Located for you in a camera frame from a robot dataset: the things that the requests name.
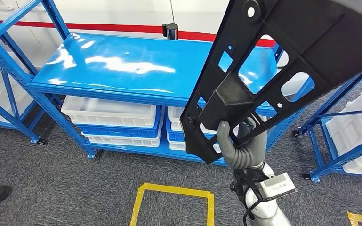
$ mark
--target red stripe on wall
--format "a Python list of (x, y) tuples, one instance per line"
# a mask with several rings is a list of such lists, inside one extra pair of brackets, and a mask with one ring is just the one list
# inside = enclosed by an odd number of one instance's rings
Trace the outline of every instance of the red stripe on wall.
[[(52, 22), (30, 22), (30, 21), (18, 21), (15, 25), (26, 27), (47, 27), (54, 28)], [(125, 25), (125, 24), (79, 24), (79, 23), (66, 23), (69, 29), (80, 30), (95, 30), (95, 31), (113, 31), (113, 32), (138, 32), (138, 33), (155, 33), (161, 34), (163, 29), (161, 26), (149, 26), (149, 25)], [(200, 33), (200, 32), (185, 32), (179, 31), (178, 38), (189, 39), (197, 41), (211, 41), (215, 39), (215, 34)], [(262, 47), (274, 47), (275, 41), (269, 39), (260, 39), (257, 46)]]

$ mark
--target yellow floor tape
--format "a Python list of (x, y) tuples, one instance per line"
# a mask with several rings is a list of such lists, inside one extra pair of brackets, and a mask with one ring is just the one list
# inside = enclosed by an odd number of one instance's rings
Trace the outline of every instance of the yellow floor tape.
[(350, 219), (351, 226), (358, 226), (358, 223), (362, 223), (362, 214), (355, 214), (347, 211), (347, 216)]
[(141, 208), (142, 199), (143, 199), (145, 190), (207, 198), (207, 225), (208, 226), (214, 225), (214, 195), (211, 192), (190, 189), (190, 188), (174, 187), (174, 186), (168, 186), (168, 185), (143, 183), (140, 186), (140, 188), (138, 189), (138, 193), (135, 198), (134, 208), (132, 210), (131, 222), (129, 223), (130, 226), (137, 225), (139, 209)]

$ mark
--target gray robot hand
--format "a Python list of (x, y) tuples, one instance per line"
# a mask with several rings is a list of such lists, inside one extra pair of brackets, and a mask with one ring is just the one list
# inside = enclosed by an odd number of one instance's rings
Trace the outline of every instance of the gray robot hand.
[[(243, 137), (254, 128), (254, 122), (245, 120), (239, 124), (238, 137)], [(253, 137), (240, 148), (235, 148), (229, 137), (229, 123), (221, 121), (217, 130), (217, 140), (224, 161), (233, 169), (243, 169), (261, 165), (264, 162), (267, 132)]]

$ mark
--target shelf unit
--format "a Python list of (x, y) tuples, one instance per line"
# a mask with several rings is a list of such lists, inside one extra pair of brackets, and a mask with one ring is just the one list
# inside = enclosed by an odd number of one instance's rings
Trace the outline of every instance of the shelf unit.
[[(30, 60), (25, 56), (25, 54), (21, 51), (21, 49), (16, 45), (16, 43), (13, 41), (13, 39), (5, 32), (2, 31), (0, 35), (0, 39), (3, 41), (4, 44), (6, 44), (13, 53), (20, 59), (22, 64), (25, 66), (25, 68), (28, 70), (29, 74), (27, 74), (28, 78), (33, 78), (37, 73), (37, 69), (32, 65)], [(5, 109), (3, 109), (0, 106), (0, 115), (6, 119), (8, 122), (2, 122), (0, 121), (0, 128), (5, 129), (16, 129), (24, 133), (27, 137), (31, 139), (31, 143), (33, 144), (44, 144), (46, 141), (40, 137), (40, 135), (37, 135), (33, 132), (33, 129), (37, 122), (41, 119), (42, 115), (44, 114), (44, 110), (41, 109), (33, 118), (29, 126), (24, 125), (24, 120), (29, 115), (29, 113), (32, 111), (32, 109), (36, 106), (36, 102), (32, 101), (25, 111), (19, 115), (15, 97), (13, 95), (13, 90), (10, 84), (9, 80), (9, 74), (8, 74), (8, 68), (5, 67), (0, 62), (0, 72), (2, 74), (3, 83), (6, 88), (6, 92), (8, 94), (8, 99), (11, 105), (12, 113), (8, 113)], [(53, 104), (60, 106), (61, 100), (57, 97), (57, 95), (48, 95), (48, 98), (50, 102), (54, 102)]]
[[(362, 80), (362, 73), (344, 83), (315, 113), (308, 119), (298, 130), (293, 131), (295, 136), (307, 135), (311, 139), (311, 144), (314, 149), (314, 155), (318, 163), (316, 170), (310, 171), (309, 174), (304, 174), (305, 179), (319, 182), (320, 177), (330, 173), (341, 173), (352, 176), (361, 176), (362, 174), (352, 174), (344, 172), (342, 166), (362, 155), (362, 144), (353, 148), (342, 156), (337, 155), (337, 150), (332, 138), (328, 133), (325, 123), (332, 117), (347, 114), (362, 114), (361, 111), (343, 112), (343, 113), (327, 113), (341, 98), (343, 98), (352, 88), (354, 88)], [(320, 125), (325, 143), (330, 154), (330, 161), (324, 163), (319, 149), (317, 138), (314, 134), (313, 127)]]
[[(88, 158), (94, 158), (98, 149), (104, 149), (201, 162), (194, 155), (170, 150), (167, 136), (161, 136), (159, 148), (92, 144), (74, 129), (45, 94), (185, 107), (211, 43), (70, 33), (53, 0), (26, 3), (0, 24), (0, 36), (8, 36), (6, 30), (39, 3), (52, 19), (63, 44), (35, 77), (21, 70), (1, 46), (0, 64), (82, 147)], [(256, 89), (269, 81), (276, 70), (275, 54), (271, 48), (255, 48), (245, 63), (246, 72), (253, 72), (260, 78), (253, 83)], [(305, 89), (311, 85), (306, 81), (295, 98), (309, 91)], [(302, 111), (269, 131), (268, 150)], [(260, 106), (257, 113), (271, 117), (276, 111), (269, 106)], [(225, 165), (222, 159), (215, 164)]]

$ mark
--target black plastic panel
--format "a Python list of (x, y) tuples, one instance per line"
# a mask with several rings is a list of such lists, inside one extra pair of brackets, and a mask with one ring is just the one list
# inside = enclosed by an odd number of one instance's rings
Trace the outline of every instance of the black plastic panel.
[[(247, 13), (250, 7), (255, 11), (252, 17)], [(238, 71), (264, 34), (288, 53), (289, 62), (253, 94), (239, 79)], [(224, 51), (233, 60), (226, 72), (218, 66)], [(298, 72), (309, 74), (315, 87), (298, 101), (289, 102), (281, 87)], [(217, 138), (207, 140), (199, 129), (201, 123), (217, 130), (221, 120), (233, 128), (247, 117), (254, 119), (257, 126), (245, 137), (230, 135), (235, 146), (241, 146), (360, 72), (362, 0), (230, 0), (181, 115), (186, 152), (212, 163), (221, 157), (212, 147)], [(204, 109), (197, 104), (200, 97), (207, 102)], [(277, 111), (266, 122), (255, 112), (264, 101)]]

